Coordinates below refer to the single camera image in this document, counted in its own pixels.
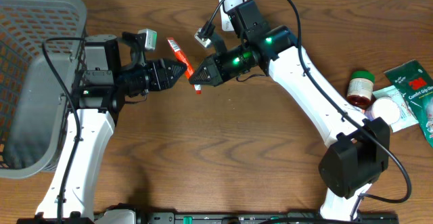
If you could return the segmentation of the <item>red box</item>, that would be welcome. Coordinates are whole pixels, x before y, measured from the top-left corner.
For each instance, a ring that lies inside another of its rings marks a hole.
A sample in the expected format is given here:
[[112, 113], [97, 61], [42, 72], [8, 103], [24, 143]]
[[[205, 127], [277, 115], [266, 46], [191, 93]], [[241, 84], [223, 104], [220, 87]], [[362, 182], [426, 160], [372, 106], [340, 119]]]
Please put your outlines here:
[[189, 62], [189, 59], [187, 58], [187, 56], [185, 55], [184, 51], [181, 49], [181, 47], [175, 41], [174, 38], [167, 37], [166, 40], [168, 41], [168, 44], [170, 45], [170, 48], [172, 49], [172, 51], [173, 51], [175, 57], [177, 58], [177, 60], [180, 61], [180, 62], [182, 62], [182, 63], [184, 63], [187, 66], [187, 70], [185, 72], [185, 76], [187, 77], [187, 79], [190, 79], [190, 77], [194, 73], [194, 69], [193, 69], [191, 63]]

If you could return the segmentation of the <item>green lid jar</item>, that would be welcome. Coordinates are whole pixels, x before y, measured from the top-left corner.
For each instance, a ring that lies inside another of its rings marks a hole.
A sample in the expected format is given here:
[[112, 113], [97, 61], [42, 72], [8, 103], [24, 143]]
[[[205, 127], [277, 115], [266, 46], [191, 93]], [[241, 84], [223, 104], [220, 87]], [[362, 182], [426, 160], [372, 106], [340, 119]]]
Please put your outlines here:
[[371, 103], [371, 96], [375, 77], [366, 70], [353, 72], [350, 77], [346, 94], [347, 101], [355, 106], [368, 106]]

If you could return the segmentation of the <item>white cotton swab tub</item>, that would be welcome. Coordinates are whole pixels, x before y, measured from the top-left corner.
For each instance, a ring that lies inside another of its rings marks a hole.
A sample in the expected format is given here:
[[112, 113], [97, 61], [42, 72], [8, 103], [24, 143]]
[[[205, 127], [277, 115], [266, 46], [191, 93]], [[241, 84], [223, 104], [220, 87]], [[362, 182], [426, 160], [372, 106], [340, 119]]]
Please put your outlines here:
[[401, 110], [396, 102], [389, 97], [381, 97], [366, 109], [364, 115], [369, 120], [382, 118], [388, 125], [396, 123], [401, 117]]

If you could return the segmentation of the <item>green 3M gloves package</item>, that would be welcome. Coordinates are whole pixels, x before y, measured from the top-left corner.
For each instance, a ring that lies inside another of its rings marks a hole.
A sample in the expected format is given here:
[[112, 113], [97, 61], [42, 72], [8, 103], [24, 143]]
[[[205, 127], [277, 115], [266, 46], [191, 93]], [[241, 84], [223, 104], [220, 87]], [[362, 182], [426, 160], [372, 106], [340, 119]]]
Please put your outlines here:
[[417, 61], [411, 60], [384, 72], [403, 96], [432, 146], [432, 78]]

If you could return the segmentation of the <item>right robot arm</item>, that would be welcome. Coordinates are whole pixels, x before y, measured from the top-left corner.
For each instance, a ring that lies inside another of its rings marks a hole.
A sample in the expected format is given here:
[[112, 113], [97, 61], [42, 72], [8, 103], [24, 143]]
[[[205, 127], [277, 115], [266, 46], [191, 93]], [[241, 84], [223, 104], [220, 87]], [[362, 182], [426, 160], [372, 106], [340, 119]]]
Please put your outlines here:
[[319, 132], [326, 152], [319, 174], [327, 186], [319, 216], [328, 223], [384, 223], [380, 215], [363, 215], [359, 205], [388, 168], [390, 129], [381, 118], [369, 120], [349, 104], [321, 75], [287, 26], [271, 28], [254, 1], [228, 11], [241, 44], [233, 49], [207, 22], [196, 35], [203, 47], [214, 47], [190, 77], [192, 85], [217, 87], [259, 67], [282, 86]]

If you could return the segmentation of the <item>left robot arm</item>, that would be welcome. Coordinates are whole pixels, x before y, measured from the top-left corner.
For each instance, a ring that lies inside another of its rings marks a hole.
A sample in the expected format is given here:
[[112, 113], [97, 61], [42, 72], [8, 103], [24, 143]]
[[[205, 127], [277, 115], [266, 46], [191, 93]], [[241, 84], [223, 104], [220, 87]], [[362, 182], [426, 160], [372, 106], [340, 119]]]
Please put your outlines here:
[[157, 34], [93, 35], [81, 39], [85, 66], [64, 90], [70, 104], [66, 138], [49, 190], [31, 218], [18, 223], [147, 223], [147, 213], [119, 203], [94, 213], [94, 196], [106, 146], [126, 97], [172, 88], [187, 70], [176, 60], [147, 60]]

